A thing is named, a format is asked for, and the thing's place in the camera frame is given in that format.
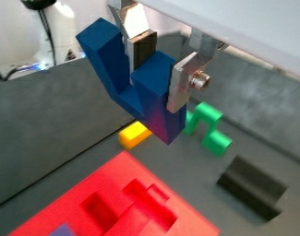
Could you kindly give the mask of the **gripper right finger 1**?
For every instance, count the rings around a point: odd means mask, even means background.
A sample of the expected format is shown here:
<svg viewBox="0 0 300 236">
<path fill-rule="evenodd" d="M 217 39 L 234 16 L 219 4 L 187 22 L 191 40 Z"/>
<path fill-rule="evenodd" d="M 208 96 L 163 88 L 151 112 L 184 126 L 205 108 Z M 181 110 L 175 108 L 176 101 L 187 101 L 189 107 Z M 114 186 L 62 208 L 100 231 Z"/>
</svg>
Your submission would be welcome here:
<svg viewBox="0 0 300 236">
<path fill-rule="evenodd" d="M 204 90 L 212 77 L 207 65 L 225 43 L 211 35 L 192 29 L 191 37 L 183 46 L 181 60 L 172 67 L 167 109 L 176 113 L 191 99 L 192 90 Z"/>
</svg>

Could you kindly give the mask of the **gripper left finger 1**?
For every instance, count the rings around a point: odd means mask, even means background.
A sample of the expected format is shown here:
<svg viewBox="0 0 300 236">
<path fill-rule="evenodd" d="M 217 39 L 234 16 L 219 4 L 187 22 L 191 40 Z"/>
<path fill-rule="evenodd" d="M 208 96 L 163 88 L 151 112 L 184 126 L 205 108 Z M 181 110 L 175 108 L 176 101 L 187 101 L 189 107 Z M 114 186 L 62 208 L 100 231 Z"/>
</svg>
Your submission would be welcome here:
<svg viewBox="0 0 300 236">
<path fill-rule="evenodd" d="M 136 71 L 156 52 L 157 32 L 151 29 L 145 8 L 136 0 L 106 1 L 122 33 L 131 71 Z"/>
</svg>

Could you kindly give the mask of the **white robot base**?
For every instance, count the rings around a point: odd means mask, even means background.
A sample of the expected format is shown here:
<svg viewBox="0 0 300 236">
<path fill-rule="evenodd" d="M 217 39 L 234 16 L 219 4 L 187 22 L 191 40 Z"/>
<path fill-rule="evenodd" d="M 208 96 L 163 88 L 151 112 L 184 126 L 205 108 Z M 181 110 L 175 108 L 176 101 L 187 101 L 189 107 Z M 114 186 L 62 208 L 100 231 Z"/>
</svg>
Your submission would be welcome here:
<svg viewBox="0 0 300 236">
<path fill-rule="evenodd" d="M 84 58 L 66 0 L 0 0 L 0 81 Z"/>
</svg>

